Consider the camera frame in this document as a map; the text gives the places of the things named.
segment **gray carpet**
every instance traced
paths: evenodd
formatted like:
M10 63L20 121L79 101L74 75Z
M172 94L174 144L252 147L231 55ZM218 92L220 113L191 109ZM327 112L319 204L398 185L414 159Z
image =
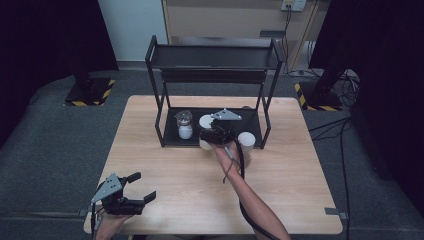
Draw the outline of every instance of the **gray carpet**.
M72 77L39 89L18 127L0 150L0 236L2 239L90 239L83 218L11 216L11 213L77 213L94 194L126 101L150 95L145 71L107 71L93 76L116 80L104 106L66 107ZM274 96L296 97L294 84L306 78L281 76ZM341 92L341 84L336 90ZM171 95L256 96L254 86L174 84ZM349 116L340 112L303 111L308 127ZM314 131L312 137L322 131ZM334 136L340 127L325 136ZM340 139L314 141L331 193L339 210L346 210ZM351 126L343 133L350 193L350 239L424 239L424 220L395 182L374 172L361 141ZM293 239L345 239L335 236L293 235Z

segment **white wall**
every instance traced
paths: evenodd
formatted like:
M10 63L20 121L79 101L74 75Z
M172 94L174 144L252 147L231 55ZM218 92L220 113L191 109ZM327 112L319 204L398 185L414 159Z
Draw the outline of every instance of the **white wall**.
M117 61L144 61L152 35L167 43L161 0L99 0Z

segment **black cloth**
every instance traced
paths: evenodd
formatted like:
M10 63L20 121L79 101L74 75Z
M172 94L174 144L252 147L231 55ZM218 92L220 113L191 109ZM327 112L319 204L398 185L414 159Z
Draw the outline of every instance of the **black cloth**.
M376 146L370 147L378 149L392 177L424 216L422 9L421 0L332 1L310 67L327 71L332 57L348 54L344 66L361 81L355 108L369 127L367 136L375 139ZM358 24L349 25L354 16L360 16ZM351 36L355 41L335 52L343 36L356 31L352 27L360 30Z
M41 86L117 70L95 0L0 1L0 147Z

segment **shelf top tier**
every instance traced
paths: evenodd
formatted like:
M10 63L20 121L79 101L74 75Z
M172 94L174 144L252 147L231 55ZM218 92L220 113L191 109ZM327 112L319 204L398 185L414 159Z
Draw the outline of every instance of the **shelf top tier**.
M268 47L157 44L153 37L146 55L153 69L276 70L282 62L275 40Z

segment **yellow black hazard tape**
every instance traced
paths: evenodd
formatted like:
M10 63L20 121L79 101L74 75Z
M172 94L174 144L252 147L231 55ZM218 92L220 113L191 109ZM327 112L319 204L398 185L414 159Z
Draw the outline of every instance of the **yellow black hazard tape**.
M103 93L103 97L99 101L65 101L65 106L101 106L106 102L107 97L109 97L110 91L112 90L115 80L110 80L107 88Z
M343 111L341 106L312 106L308 105L305 95L298 83L294 85L296 89L297 97L299 98L300 106L303 110L315 110L315 111Z

